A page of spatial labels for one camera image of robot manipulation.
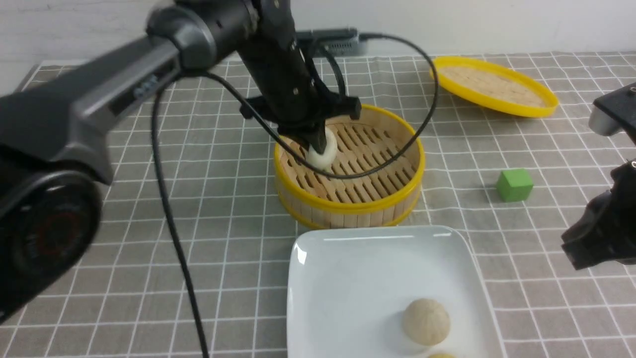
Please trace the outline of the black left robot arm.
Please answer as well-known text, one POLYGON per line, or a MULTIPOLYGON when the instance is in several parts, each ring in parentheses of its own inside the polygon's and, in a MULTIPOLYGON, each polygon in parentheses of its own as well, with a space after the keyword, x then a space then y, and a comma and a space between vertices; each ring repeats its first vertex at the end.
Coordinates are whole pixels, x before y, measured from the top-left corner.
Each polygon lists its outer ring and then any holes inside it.
POLYGON ((247 119, 279 125, 326 152, 326 121, 357 120, 360 100, 330 91, 309 43, 296 41, 287 0, 170 0, 145 36, 1 98, 1 321, 65 275, 101 221, 100 184, 114 178, 107 136, 173 82, 202 76, 238 52, 260 91, 247 119))

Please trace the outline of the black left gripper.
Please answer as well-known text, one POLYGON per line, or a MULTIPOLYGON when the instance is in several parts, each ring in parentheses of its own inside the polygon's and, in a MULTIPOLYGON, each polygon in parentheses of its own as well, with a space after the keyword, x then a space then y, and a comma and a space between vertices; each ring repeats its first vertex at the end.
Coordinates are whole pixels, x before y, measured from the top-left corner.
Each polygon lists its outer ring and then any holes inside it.
POLYGON ((347 94, 335 56, 315 39, 299 46, 296 33, 285 48, 253 36, 240 45, 240 58, 260 95, 241 105, 246 119, 257 115, 278 132, 322 156, 328 145, 326 121, 336 116, 359 120, 361 102, 347 94))

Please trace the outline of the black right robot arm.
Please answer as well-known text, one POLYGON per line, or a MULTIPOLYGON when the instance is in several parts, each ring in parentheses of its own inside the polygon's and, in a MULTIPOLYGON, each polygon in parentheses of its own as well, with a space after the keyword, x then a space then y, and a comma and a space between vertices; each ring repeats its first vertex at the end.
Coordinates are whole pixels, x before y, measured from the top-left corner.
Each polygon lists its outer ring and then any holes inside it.
MULTIPOLYGON (((624 131, 636 142, 636 85, 611 91, 594 100, 589 127, 598 135, 624 131)), ((611 170, 613 186, 585 207, 581 218, 561 236, 566 257, 575 270, 636 259, 636 164, 634 159, 611 170)))

